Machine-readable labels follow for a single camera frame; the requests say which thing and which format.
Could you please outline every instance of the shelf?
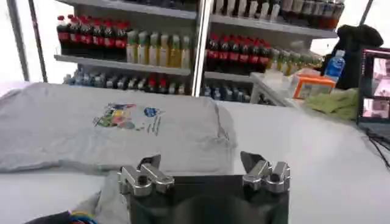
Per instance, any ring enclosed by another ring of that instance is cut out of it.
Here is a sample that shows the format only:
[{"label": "shelf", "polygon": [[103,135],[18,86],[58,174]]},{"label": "shelf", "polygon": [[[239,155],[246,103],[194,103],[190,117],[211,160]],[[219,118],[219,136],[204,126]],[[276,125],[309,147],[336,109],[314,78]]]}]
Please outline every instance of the shelf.
[{"label": "shelf", "polygon": [[252,78],[246,75],[235,75],[235,74],[220,73],[220,72],[205,71],[205,78],[228,80],[234,82],[248,82],[248,83],[253,82]]},{"label": "shelf", "polygon": [[131,12],[140,12],[154,15],[170,16],[183,19],[195,19],[196,12],[184,11],[179,9],[167,9],[159,6],[136,4],[125,1],[115,0],[57,0],[65,4],[90,5],[107,9],[118,9]]},{"label": "shelf", "polygon": [[312,29],[307,27],[294,26],[283,21],[272,23],[260,19],[235,18],[230,16],[212,15],[211,21],[236,26],[252,27],[264,30],[273,30],[284,33],[296,33],[312,36],[313,38],[337,38],[337,33],[330,30]]},{"label": "shelf", "polygon": [[76,57],[76,56],[69,56],[69,55],[54,55],[54,58],[57,61],[73,62],[82,65],[92,65],[92,66],[100,66],[106,68],[119,68],[119,69],[128,69],[128,70],[143,71],[143,72],[157,72],[157,73],[172,74],[172,75],[189,75],[191,73],[191,70],[189,69],[166,68],[166,67],[153,66],[153,65],[133,64],[127,62],[120,62],[120,61],[83,58],[83,57]]}]

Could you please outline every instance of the white table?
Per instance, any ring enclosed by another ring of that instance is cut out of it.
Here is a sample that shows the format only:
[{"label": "white table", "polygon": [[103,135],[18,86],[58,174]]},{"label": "white table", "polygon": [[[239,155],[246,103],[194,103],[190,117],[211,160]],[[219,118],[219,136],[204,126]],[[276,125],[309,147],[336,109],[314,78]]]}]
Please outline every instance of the white table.
[{"label": "white table", "polygon": [[[390,173],[355,127],[293,108],[219,104],[234,120],[234,173],[244,173],[241,150],[291,166],[290,223],[389,223]],[[71,209],[102,184],[102,177],[80,173],[2,174],[0,223]]]}]

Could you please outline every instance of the t-shirt print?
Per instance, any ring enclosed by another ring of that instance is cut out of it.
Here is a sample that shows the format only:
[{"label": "t-shirt print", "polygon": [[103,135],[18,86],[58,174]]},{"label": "t-shirt print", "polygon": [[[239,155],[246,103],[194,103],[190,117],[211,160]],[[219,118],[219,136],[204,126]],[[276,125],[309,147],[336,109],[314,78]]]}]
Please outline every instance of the t-shirt print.
[{"label": "t-shirt print", "polygon": [[109,103],[104,115],[94,118],[93,123],[95,126],[145,131],[157,136],[163,113],[164,111],[154,107]]}]

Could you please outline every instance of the water bottle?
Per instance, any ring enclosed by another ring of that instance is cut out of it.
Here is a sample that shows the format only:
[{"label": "water bottle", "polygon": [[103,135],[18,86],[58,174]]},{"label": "water bottle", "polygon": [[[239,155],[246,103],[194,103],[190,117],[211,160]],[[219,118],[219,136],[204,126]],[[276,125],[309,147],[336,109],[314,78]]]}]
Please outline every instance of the water bottle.
[{"label": "water bottle", "polygon": [[329,60],[325,70],[325,77],[332,79],[335,83],[337,83],[344,65],[346,65],[346,61],[343,59],[345,53],[345,51],[337,50],[336,55]]}]

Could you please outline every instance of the black bag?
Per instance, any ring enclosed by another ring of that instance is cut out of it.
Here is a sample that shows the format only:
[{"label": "black bag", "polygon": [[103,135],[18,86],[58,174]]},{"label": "black bag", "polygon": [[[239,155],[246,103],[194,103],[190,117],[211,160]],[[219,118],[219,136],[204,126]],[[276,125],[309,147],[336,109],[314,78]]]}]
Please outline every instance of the black bag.
[{"label": "black bag", "polygon": [[325,56],[321,74],[324,74],[329,60],[335,56],[336,51],[344,50],[346,65],[336,88],[357,88],[359,87],[361,50],[364,47],[380,47],[383,44],[382,37],[377,30],[367,25],[357,27],[344,25],[337,30],[337,35],[340,39],[332,53]]}]

